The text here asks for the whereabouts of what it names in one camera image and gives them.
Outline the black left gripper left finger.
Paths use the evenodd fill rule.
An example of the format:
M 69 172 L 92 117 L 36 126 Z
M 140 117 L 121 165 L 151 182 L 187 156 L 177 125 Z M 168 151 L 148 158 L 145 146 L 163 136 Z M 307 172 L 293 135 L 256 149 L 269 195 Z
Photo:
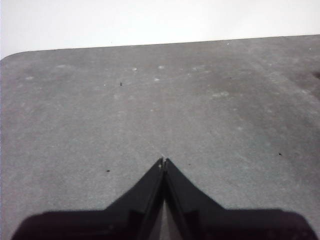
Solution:
M 47 211 L 26 218 L 14 240 L 147 240 L 163 205 L 160 158 L 127 192 L 102 210 Z

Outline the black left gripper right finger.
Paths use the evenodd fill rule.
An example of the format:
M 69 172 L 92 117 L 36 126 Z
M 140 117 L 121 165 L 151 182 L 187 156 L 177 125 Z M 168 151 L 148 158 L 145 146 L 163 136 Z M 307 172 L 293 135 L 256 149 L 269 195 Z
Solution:
M 184 240 L 313 240 L 306 219 L 281 209 L 226 209 L 198 189 L 170 159 L 165 200 Z

